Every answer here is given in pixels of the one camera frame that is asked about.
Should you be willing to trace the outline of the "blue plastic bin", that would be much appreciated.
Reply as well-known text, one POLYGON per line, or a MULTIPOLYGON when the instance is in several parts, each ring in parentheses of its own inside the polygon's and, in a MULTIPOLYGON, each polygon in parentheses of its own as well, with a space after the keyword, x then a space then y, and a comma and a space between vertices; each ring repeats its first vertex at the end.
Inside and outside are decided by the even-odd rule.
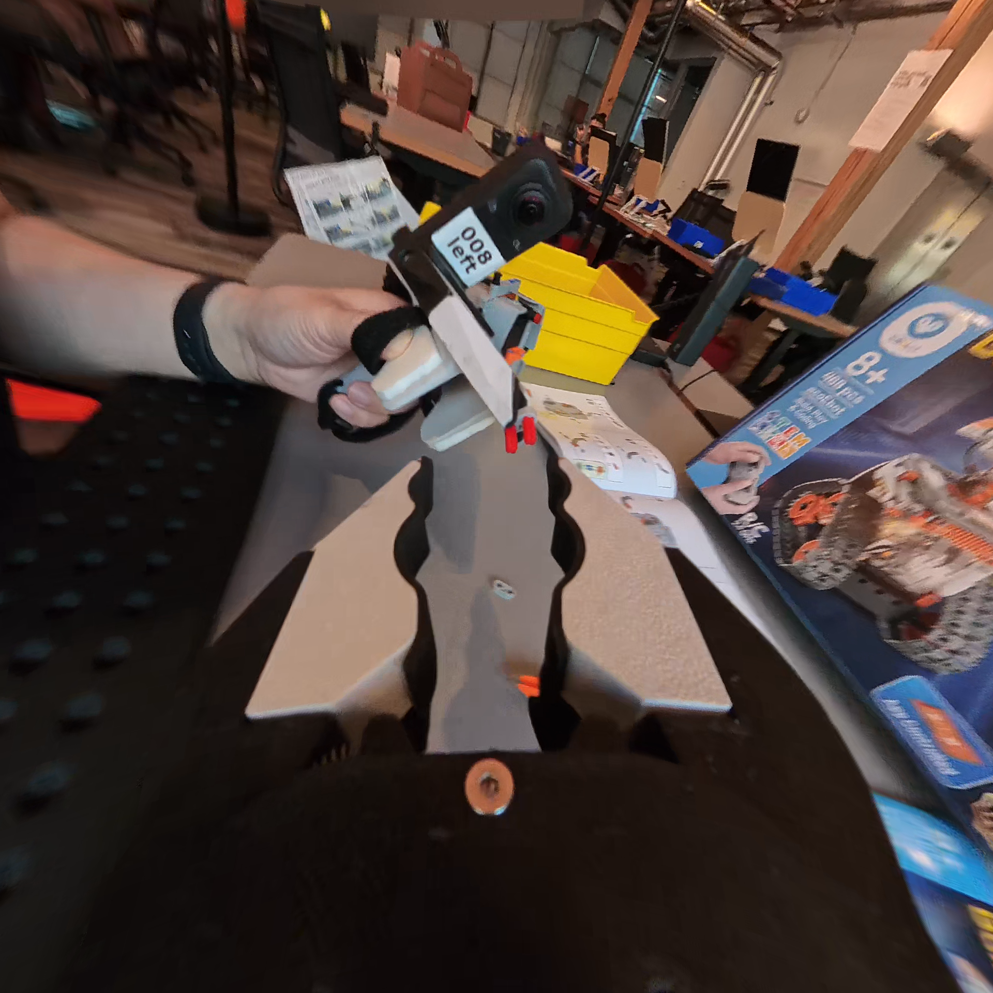
POLYGON ((790 306, 811 316, 824 316, 835 307, 839 294, 781 268, 757 271, 749 283, 749 293, 790 306))
POLYGON ((678 244, 709 257, 720 255, 729 244, 726 238, 686 218, 674 218, 667 236, 678 244))

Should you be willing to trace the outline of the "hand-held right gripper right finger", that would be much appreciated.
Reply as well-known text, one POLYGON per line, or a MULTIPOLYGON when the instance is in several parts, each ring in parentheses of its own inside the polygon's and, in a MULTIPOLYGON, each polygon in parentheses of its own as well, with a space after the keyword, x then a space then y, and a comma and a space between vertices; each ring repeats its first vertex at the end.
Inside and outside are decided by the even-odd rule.
POLYGON ((731 698, 667 548, 571 462, 547 469, 562 576, 530 697, 538 745, 673 751, 667 717, 722 716, 731 698))

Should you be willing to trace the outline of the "black perforated panel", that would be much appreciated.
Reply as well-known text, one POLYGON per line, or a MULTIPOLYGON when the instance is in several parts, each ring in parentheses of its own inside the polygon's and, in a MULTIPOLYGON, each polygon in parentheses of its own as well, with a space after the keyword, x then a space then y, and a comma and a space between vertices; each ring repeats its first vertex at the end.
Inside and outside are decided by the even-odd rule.
POLYGON ((3 990, 51 990, 183 736, 285 400, 134 377, 3 478, 3 990))

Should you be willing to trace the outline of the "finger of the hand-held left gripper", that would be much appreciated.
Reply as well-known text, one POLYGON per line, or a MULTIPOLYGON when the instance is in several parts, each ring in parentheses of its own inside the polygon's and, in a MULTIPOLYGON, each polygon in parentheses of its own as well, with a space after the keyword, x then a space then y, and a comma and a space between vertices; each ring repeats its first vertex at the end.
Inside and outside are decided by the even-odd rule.
POLYGON ((423 442, 446 451, 496 423, 496 417, 472 386, 444 386, 421 426, 423 442))
POLYGON ((428 323, 502 426, 517 419, 517 378, 477 310, 457 294, 427 308, 428 323))

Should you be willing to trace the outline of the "black floor stand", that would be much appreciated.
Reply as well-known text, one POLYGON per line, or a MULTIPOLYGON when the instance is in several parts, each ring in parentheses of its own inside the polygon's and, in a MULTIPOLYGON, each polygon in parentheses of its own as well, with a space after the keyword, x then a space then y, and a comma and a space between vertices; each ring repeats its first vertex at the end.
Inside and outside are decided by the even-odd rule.
POLYGON ((240 199, 236 127, 233 114, 233 54, 227 3, 214 1, 216 39, 219 52, 219 107, 222 144, 225 157, 225 193, 199 193, 194 211, 206 228, 242 237, 269 237, 269 214, 257 206, 244 205, 240 199))

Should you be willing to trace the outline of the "hanging printed paper sheets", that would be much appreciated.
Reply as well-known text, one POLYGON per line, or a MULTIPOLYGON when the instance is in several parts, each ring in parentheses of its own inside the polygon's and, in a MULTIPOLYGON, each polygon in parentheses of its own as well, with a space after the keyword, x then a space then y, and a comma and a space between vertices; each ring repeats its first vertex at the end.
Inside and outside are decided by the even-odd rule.
POLYGON ((303 231, 313 241, 383 261, 398 230, 419 227, 418 211, 380 156, 295 166, 283 175, 303 231))

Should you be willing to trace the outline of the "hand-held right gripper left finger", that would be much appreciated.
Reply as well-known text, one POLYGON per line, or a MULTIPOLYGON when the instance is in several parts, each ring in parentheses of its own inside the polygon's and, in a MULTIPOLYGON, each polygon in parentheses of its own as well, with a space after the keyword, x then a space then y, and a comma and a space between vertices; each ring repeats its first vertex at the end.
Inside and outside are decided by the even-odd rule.
POLYGON ((432 459, 412 461, 316 543, 246 704, 250 721, 329 716, 349 749, 389 721, 426 750, 436 636, 419 573, 433 482, 432 459))

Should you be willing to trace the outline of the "person's left hand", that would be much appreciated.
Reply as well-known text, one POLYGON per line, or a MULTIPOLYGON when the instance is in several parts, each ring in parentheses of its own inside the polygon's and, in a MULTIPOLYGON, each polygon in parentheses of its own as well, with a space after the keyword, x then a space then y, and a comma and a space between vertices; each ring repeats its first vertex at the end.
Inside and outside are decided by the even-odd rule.
POLYGON ((321 387, 357 365, 353 333, 406 303, 381 289, 255 288, 227 282, 203 320, 220 365, 237 379, 317 401, 321 387))

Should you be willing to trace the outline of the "grey toy robot model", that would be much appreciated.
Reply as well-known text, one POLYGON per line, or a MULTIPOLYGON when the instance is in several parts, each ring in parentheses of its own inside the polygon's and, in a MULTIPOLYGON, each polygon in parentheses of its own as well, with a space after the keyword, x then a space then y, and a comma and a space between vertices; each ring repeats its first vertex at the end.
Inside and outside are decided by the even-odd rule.
POLYGON ((467 289, 470 303, 486 323, 493 345, 519 374, 538 346, 545 307, 523 290, 517 277, 493 274, 467 289))

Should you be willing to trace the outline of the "wooden pillar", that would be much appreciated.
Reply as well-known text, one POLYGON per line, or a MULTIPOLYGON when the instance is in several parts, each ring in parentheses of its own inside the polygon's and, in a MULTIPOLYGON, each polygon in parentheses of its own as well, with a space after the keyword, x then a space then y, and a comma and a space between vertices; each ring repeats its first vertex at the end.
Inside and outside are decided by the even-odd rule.
POLYGON ((852 137, 846 162, 778 255, 778 268, 820 260, 991 30, 991 1, 959 1, 925 47, 907 53, 852 137))

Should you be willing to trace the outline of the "blue robot toy box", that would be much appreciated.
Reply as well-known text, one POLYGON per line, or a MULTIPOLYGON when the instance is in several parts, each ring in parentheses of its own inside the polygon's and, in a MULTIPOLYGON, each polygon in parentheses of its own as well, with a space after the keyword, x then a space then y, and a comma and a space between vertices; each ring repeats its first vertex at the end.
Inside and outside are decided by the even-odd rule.
POLYGON ((991 305, 924 283, 687 464, 991 850, 991 305))

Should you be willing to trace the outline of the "blue cover manual booklet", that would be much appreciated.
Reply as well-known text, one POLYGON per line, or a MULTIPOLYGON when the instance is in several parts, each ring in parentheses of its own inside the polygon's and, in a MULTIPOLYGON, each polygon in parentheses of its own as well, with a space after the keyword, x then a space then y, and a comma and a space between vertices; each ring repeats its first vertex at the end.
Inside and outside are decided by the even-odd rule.
POLYGON ((873 799, 931 939, 962 990, 992 990, 991 863, 958 827, 913 805, 873 799))

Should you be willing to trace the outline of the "black wristband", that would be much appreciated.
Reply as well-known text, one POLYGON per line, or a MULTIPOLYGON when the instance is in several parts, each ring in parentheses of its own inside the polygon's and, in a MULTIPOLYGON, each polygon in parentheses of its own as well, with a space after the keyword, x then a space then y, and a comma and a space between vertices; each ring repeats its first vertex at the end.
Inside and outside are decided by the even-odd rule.
POLYGON ((173 310, 173 336, 179 360, 201 383, 232 385, 240 381, 214 352, 204 316, 210 296, 233 283, 217 276, 196 281, 180 294, 173 310))

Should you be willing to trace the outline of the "grey desk with wooden edge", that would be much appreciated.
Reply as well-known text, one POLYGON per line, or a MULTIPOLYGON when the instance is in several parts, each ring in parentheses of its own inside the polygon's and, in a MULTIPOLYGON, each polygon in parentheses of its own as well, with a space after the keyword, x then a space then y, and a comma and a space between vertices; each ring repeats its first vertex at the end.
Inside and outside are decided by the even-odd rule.
POLYGON ((385 114, 347 102, 341 107, 343 126, 368 137, 378 130, 387 145, 427 158, 475 178, 495 165, 491 152, 470 131, 457 131, 411 110, 388 102, 385 114))
MULTIPOLYGON (((593 184, 576 175, 570 163, 561 163, 561 167, 566 178, 575 188, 583 192, 592 204, 595 204, 599 199, 600 191, 593 184)), ((628 216, 610 201, 602 206, 602 214, 608 218, 603 222, 603 224, 610 230, 625 229, 627 232, 634 234, 642 240, 651 241, 654 244, 660 244, 664 256, 668 261, 672 261, 673 257, 678 256, 683 260, 680 263, 681 266, 692 266, 705 273, 707 276, 713 275, 716 270, 716 263, 713 260, 697 254, 691 248, 673 241, 665 232, 654 227, 641 224, 638 218, 628 216)), ((836 318, 828 314, 809 314, 795 306, 789 306, 781 300, 772 299, 765 294, 752 292, 750 289, 746 289, 744 299, 762 307, 771 314, 776 314, 785 323, 790 320, 797 321, 798 326, 802 329, 807 329, 809 333, 828 335, 829 338, 835 339, 847 339, 858 331, 856 327, 839 321, 836 318)))
MULTIPOLYGON (((684 475, 711 436, 660 370, 634 362, 603 388, 551 373, 532 374, 558 388, 606 393, 629 426, 679 471, 679 496, 697 514, 729 573, 717 586, 723 620, 736 606, 780 651, 813 691, 853 754, 869 787, 906 802, 930 805, 930 788, 875 714, 849 688, 777 588, 749 558, 684 475)), ((341 520, 426 454, 419 424, 373 443, 348 443, 317 427, 315 409, 284 406, 252 526, 232 572, 214 638, 255 601, 281 571, 341 520)), ((504 452, 501 437, 482 432, 433 454, 434 501, 427 527, 431 553, 419 574, 439 649, 430 749, 476 751, 537 747, 527 704, 509 679, 512 663, 541 664, 551 594, 562 575, 551 555, 547 452, 504 452), (517 589, 503 600, 491 576, 517 589)))

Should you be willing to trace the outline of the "yellow plastic bin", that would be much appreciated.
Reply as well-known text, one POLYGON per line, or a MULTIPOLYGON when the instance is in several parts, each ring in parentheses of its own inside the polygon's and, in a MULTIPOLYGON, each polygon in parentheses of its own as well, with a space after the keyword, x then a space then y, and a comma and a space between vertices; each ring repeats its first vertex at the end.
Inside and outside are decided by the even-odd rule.
POLYGON ((541 243, 501 273, 518 294, 544 308, 537 346, 527 357, 535 368, 609 385, 648 333, 655 316, 606 264, 541 243))

